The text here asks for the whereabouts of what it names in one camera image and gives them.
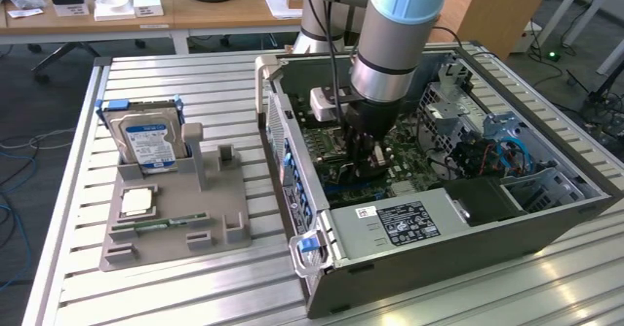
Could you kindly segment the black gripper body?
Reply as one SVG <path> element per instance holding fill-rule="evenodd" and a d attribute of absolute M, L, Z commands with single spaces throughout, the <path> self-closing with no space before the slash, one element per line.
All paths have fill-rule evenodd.
<path fill-rule="evenodd" d="M 401 100 L 394 102 L 373 102 L 361 99 L 350 102 L 346 108 L 346 124 L 358 134 L 365 134 L 373 140 L 384 140 L 392 130 L 398 112 Z"/>

